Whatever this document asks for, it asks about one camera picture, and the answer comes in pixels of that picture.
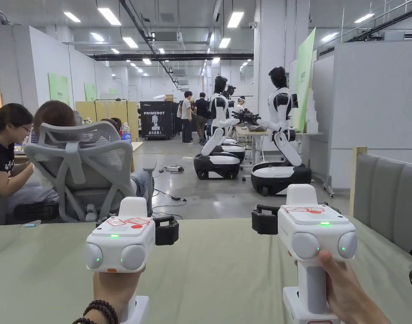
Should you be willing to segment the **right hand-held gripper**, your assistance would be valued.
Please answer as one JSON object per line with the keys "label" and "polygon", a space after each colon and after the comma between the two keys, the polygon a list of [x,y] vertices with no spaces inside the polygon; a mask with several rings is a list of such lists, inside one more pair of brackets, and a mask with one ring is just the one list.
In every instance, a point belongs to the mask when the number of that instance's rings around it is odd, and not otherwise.
{"label": "right hand-held gripper", "polygon": [[354,258],[354,225],[327,204],[319,204],[309,184],[291,184],[285,204],[257,205],[252,229],[260,235],[277,235],[296,260],[298,285],[284,287],[284,305],[295,324],[338,324],[326,299],[326,273],[318,254],[326,250],[338,262]]}

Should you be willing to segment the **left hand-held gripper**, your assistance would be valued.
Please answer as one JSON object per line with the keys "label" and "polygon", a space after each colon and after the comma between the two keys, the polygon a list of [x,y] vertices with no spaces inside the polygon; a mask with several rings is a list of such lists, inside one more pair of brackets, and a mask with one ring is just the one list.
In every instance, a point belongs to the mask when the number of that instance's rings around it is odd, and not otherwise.
{"label": "left hand-held gripper", "polygon": [[[173,216],[152,218],[146,200],[126,197],[119,214],[111,216],[88,235],[85,263],[94,273],[143,272],[156,246],[173,245],[179,238],[179,224]],[[103,300],[93,300],[85,310],[87,324],[143,324],[150,298],[134,293],[126,315],[120,321],[114,308]]]}

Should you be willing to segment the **person's left hand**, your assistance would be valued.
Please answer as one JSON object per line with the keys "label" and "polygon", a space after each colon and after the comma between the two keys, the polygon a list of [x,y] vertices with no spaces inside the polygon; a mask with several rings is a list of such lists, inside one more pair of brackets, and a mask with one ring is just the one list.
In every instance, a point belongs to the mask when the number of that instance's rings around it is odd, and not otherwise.
{"label": "person's left hand", "polygon": [[119,320],[126,315],[141,272],[139,273],[94,273],[93,299],[108,302],[116,311]]}

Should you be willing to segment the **person's right hand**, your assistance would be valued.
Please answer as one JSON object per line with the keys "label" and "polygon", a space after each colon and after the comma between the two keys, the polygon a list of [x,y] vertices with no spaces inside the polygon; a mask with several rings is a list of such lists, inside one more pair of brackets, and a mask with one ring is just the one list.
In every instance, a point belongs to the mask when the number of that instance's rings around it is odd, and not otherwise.
{"label": "person's right hand", "polygon": [[345,324],[389,324],[390,320],[364,292],[351,266],[321,250],[319,264],[327,274],[326,297],[331,310]]}

